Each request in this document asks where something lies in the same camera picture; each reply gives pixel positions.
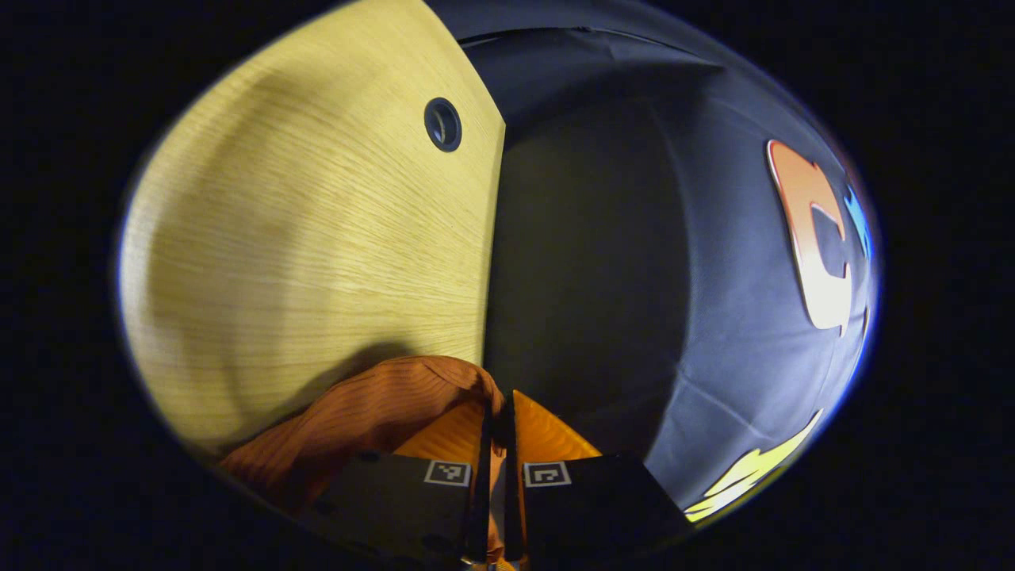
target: black background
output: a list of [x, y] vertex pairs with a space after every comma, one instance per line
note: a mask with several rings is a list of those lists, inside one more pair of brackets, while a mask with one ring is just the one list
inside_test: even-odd
[[[1011, 17], [1000, 2], [885, 4], [666, 5], [783, 81], [844, 143], [878, 209], [886, 290], [868, 372], [836, 422], [664, 567], [997, 568], [1011, 559], [1001, 433], [1015, 375], [1003, 340], [991, 341], [1012, 291], [1002, 230]], [[10, 345], [26, 366], [12, 383], [15, 568], [273, 568], [306, 557], [293, 533], [198, 470], [147, 413], [120, 354], [110, 256], [124, 190], [160, 131], [230, 66], [330, 5], [9, 11], [8, 289], [20, 298]]]

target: round hole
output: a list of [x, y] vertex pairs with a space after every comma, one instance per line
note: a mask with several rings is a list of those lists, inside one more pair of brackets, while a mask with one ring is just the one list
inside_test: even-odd
[[441, 150], [451, 152], [462, 142], [462, 120], [448, 99], [437, 97], [426, 103], [423, 123], [430, 140]]

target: light wood grain surface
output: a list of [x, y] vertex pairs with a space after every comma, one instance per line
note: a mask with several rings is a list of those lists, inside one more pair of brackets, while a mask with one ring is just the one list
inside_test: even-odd
[[[451, 100], [462, 143], [423, 127]], [[211, 453], [384, 358], [480, 363], [504, 125], [418, 0], [302, 25], [202, 95], [132, 198], [130, 351], [161, 415]]]

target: black fabric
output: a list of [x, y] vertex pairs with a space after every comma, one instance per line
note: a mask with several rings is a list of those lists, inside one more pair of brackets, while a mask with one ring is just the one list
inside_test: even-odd
[[[639, 455], [686, 508], [823, 410], [813, 439], [845, 396], [877, 295], [848, 185], [870, 205], [799, 103], [693, 30], [653, 38], [667, 47], [564, 27], [467, 30], [488, 34], [466, 53], [507, 125], [484, 365], [604, 452]], [[839, 200], [845, 241], [817, 227], [826, 266], [854, 276], [842, 339], [806, 314], [772, 138]]]

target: orange cloth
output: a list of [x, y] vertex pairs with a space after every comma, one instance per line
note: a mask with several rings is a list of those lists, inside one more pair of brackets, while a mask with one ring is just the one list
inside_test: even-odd
[[324, 492], [353, 454], [394, 451], [468, 401], [489, 403], [494, 415], [504, 403], [489, 373], [465, 361], [385, 361], [336, 384], [302, 414], [233, 450], [221, 466], [269, 501], [296, 512]]

